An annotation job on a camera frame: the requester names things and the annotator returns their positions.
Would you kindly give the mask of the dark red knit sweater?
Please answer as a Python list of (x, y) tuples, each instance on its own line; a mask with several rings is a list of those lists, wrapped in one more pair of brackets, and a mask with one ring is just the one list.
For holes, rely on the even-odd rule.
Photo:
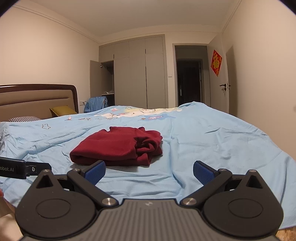
[(163, 153), (162, 139), (160, 132), (143, 127), (111, 126), (80, 142), (70, 152), (70, 159), (80, 165), (102, 160), (107, 166), (149, 166), (153, 157)]

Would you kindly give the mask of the blue clothes pile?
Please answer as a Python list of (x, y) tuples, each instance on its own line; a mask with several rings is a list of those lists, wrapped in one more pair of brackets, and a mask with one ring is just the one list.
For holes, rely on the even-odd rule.
[(85, 102), (84, 113), (101, 110), (107, 107), (107, 98), (105, 96), (97, 96), (88, 99)]

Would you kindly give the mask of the white bedroom door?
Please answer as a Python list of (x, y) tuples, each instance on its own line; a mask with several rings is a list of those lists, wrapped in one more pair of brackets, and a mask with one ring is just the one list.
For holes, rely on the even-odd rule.
[[(213, 50), (216, 50), (222, 56), (222, 65), (219, 76), (217, 77), (211, 69), (211, 59)], [(229, 83), (226, 54), (223, 49), (222, 36), (217, 34), (207, 45), (209, 74), (210, 74), (210, 104), (211, 107), (225, 113), (229, 113), (229, 91), (224, 93), (221, 84)]]

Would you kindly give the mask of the checkered pillow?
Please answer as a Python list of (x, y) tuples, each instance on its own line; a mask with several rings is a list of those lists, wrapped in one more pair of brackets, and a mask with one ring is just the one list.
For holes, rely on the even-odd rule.
[(9, 122), (31, 122), (31, 121), (40, 121), (41, 119), (36, 116), (19, 116), (10, 118)]

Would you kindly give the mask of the brown padded headboard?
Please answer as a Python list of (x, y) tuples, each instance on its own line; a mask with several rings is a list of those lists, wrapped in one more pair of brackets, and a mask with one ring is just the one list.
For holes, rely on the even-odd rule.
[(74, 85), (13, 84), (1, 86), (1, 121), (21, 116), (54, 117), (51, 108), (68, 106), (79, 112)]

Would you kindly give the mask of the mustard yellow pillow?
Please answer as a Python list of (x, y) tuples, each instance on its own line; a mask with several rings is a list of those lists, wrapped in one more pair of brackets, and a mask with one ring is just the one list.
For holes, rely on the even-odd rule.
[(55, 116), (55, 117), (77, 114), (76, 111), (69, 108), (69, 106), (67, 106), (67, 105), (66, 106), (57, 106), (57, 107), (54, 107), (54, 108), (50, 108), (50, 111), (53, 114), (53, 116)]

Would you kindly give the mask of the grey built-in wardrobe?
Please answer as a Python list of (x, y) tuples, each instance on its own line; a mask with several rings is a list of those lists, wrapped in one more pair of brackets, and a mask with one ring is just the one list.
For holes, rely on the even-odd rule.
[(167, 108), (168, 81), (164, 35), (101, 45), (90, 62), (90, 96), (109, 96), (110, 105)]

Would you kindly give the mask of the red fu door decoration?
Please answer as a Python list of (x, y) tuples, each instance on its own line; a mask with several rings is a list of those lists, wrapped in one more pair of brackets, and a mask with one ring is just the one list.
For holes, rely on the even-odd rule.
[(222, 65), (222, 59), (222, 56), (216, 50), (213, 50), (211, 59), (211, 69), (217, 77), (219, 76), (220, 68)]

